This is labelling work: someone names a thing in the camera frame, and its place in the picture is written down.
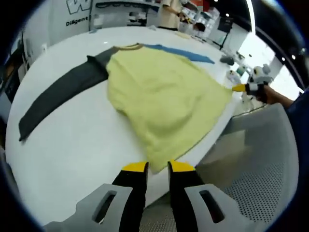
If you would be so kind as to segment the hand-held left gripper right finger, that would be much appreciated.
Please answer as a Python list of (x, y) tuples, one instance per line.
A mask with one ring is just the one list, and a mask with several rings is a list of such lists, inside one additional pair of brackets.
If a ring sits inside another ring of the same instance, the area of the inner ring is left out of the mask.
[(213, 184), (205, 184), (188, 163), (170, 160), (170, 204), (178, 232), (243, 232), (238, 204)]

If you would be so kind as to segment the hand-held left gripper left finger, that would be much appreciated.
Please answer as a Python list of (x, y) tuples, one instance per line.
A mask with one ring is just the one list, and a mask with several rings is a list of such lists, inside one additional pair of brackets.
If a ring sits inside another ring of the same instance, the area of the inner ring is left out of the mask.
[(123, 167), (111, 184), (103, 184), (76, 204), (72, 216), (45, 225), (47, 232), (137, 232), (145, 207), (148, 162)]

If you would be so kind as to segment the person's right hand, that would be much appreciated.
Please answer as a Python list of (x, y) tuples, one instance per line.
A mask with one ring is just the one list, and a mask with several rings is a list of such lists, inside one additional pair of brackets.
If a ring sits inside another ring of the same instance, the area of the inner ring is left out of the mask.
[(256, 94), (258, 101), (267, 104), (275, 104), (277, 102), (277, 92), (268, 85), (261, 85)]

